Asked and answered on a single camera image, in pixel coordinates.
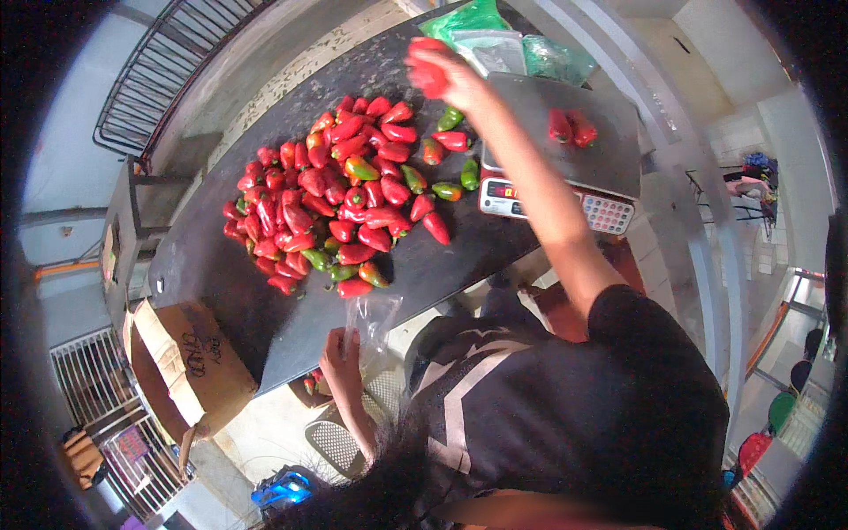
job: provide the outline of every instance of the black table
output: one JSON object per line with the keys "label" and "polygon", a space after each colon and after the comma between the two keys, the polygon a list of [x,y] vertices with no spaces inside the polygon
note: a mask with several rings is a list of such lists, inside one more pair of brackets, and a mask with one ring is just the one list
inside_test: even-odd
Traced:
{"label": "black table", "polygon": [[[406,79],[402,59],[418,25],[447,13],[456,4],[437,9],[374,36],[315,72],[271,107],[221,158],[194,193],[150,265],[148,280],[158,307],[199,300],[215,313],[250,373],[260,383],[257,395],[292,381],[318,365],[326,333],[344,326],[345,301],[323,287],[329,276],[310,274],[303,299],[285,297],[265,283],[266,276],[250,262],[244,248],[224,237],[221,205],[237,195],[236,182],[244,166],[256,159],[260,146],[279,146],[291,138],[303,140],[317,117],[333,109],[345,94],[393,102],[404,99],[416,111],[421,136],[435,131],[444,111],[441,101],[425,100]],[[513,27],[538,33],[515,10],[499,4]],[[432,184],[459,181],[466,157],[451,154],[433,169],[415,154],[410,163]],[[400,240],[380,258],[393,284],[381,293],[403,295],[398,323],[432,308],[442,300],[502,270],[538,247],[527,222],[484,215],[477,192],[458,203],[439,201],[452,243],[437,243],[423,226]],[[165,290],[157,293],[162,278]]]}

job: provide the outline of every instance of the plastic bag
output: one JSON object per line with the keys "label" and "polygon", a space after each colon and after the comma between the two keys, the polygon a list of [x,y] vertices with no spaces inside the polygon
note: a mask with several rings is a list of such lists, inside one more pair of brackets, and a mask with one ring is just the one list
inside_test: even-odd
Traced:
{"label": "plastic bag", "polygon": [[520,31],[451,31],[456,52],[483,77],[489,72],[527,75]]}
{"label": "plastic bag", "polygon": [[500,16],[494,0],[473,0],[448,14],[420,24],[418,29],[424,35],[444,41],[456,49],[451,31],[511,30],[512,26]]}
{"label": "plastic bag", "polygon": [[560,46],[546,36],[525,35],[527,75],[547,77],[571,86],[583,86],[598,63],[583,50]]}
{"label": "plastic bag", "polygon": [[344,330],[344,350],[360,332],[360,372],[375,376],[386,365],[388,333],[394,327],[404,297],[370,293],[348,300],[348,323]]}

